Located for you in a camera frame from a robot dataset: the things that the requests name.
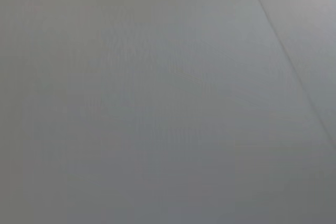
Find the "crease line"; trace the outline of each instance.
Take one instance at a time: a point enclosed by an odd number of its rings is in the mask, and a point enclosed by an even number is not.
[[[300,78],[300,76],[299,76],[299,74],[298,74],[298,72],[297,72],[297,70],[296,70],[296,68],[295,68],[295,66],[294,66],[294,64],[293,64],[293,62],[292,62],[292,60],[290,59],[289,52],[286,50],[284,44],[282,43],[282,41],[281,41],[281,39],[280,39],[280,37],[279,37],[279,35],[278,35],[278,33],[277,33],[277,31],[276,31],[274,25],[273,25],[273,23],[272,23],[272,21],[271,21],[269,15],[268,15],[268,13],[266,12],[266,9],[264,8],[263,3],[261,2],[261,0],[258,0],[258,2],[259,2],[259,5],[260,5],[261,8],[262,8],[262,11],[264,12],[264,14],[265,14],[265,16],[266,16],[266,18],[267,18],[268,23],[270,24],[270,26],[271,26],[271,28],[272,28],[272,30],[273,30],[273,32],[274,32],[274,34],[275,34],[277,40],[278,40],[279,43],[280,43],[280,46],[281,46],[281,49],[282,49],[283,53],[287,56],[287,60],[289,61],[290,66],[291,66],[291,68],[292,68],[292,70],[293,70],[293,72],[294,72],[296,78],[298,79],[299,84],[300,84],[300,86],[301,86],[301,88],[302,88],[302,90],[303,90],[305,96],[306,96],[307,99],[308,99],[308,103],[309,103],[309,105],[310,105],[310,107],[311,107],[313,113],[314,113],[315,116],[317,117],[319,123],[321,124],[321,126],[322,126],[322,128],[323,128],[323,130],[324,130],[324,132],[326,133],[329,144],[330,144],[331,147],[336,151],[336,143],[334,142],[333,137],[331,136],[330,132],[328,131],[327,127],[325,126],[325,124],[324,124],[324,122],[323,122],[323,120],[322,120],[322,117],[320,116],[320,113],[318,112],[318,110],[317,110],[317,108],[316,108],[316,106],[315,106],[313,100],[310,98],[310,95],[309,95],[309,93],[308,93],[308,91],[307,91],[307,89],[306,89],[306,86],[303,84],[303,82],[302,82],[302,80],[301,80],[301,78]]]

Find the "white surface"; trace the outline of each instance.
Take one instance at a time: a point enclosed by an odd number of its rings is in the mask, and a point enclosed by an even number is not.
[[[336,155],[258,0],[0,0],[1,223],[333,223]]]
[[[261,0],[336,143],[336,0]]]

